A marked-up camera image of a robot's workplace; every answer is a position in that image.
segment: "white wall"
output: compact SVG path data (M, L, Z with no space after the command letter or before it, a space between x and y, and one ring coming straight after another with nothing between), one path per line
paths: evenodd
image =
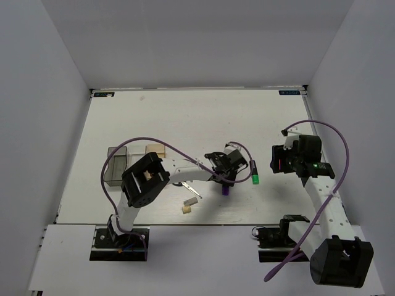
M395 2L355 0L311 81L313 117L336 125L351 150L342 194L347 214L375 250L385 291L395 295ZM344 148L319 129L338 176Z
M89 91L39 0L0 1L0 290L24 295Z
M43 0L90 88L308 84L352 0Z

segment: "green marker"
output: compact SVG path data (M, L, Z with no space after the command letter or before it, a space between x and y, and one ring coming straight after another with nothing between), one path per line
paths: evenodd
M252 167L252 183L253 183L253 185L258 185L259 184L259 175L258 175L258 169L257 169L257 165L255 163L255 160L253 160L250 163L250 166Z

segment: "wall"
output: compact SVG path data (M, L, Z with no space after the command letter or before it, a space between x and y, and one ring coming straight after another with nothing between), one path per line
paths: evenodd
M302 85L352 0L43 0L90 88Z
M375 249L387 295L395 295L395 2L356 0L309 87L313 117L336 125L351 150L342 194L347 214ZM338 176L344 147L319 129Z
M0 1L0 289L25 295L89 91L39 0Z

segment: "white table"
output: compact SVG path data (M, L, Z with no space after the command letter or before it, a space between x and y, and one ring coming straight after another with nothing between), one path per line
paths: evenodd
M50 225L29 289L44 296L384 294L373 263L361 289L315 285L308 262L288 263L265 283L276 263L259 262L251 227L153 226L147 262L105 262L89 261L95 226Z
M274 175L269 168L272 146L285 141L280 131L303 119L302 97L275 90L118 91L114 97L94 97L57 222L107 223L113 209L99 183L107 148L137 136L159 138L193 157L221 151L230 140L242 142L256 160L260 184L236 184L230 196L222 196L221 185L194 182L203 199L186 215L181 207L192 193L169 185L141 209L136 224L278 224L284 214L312 219L314 208L299 178ZM299 129L312 134L308 123ZM169 149L167 157L181 158ZM117 203L120 189L109 190Z

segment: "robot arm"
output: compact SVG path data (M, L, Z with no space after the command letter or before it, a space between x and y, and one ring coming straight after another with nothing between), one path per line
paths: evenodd
M236 179L240 168L248 165L240 147L234 144L227 144L223 152L205 154L199 163L212 167L217 175L230 181ZM117 227L117 218L121 229L131 231L140 208L153 202L167 184L181 181L214 181L223 187L234 186L189 160L162 159L155 152L148 153L122 174L118 217L112 215L107 224L113 242L121 242L125 236Z
M322 144L318 136L302 135L297 128L289 129L288 133L284 145L273 146L270 167L274 173L295 172L318 213L336 185L335 174L329 163L321 162ZM309 226L306 223L309 220L300 217L286 215L280 222L280 234L299 241ZM362 287L373 248L351 228L340 196L332 197L319 222L321 231L313 230L301 245L310 260L312 279L316 284Z

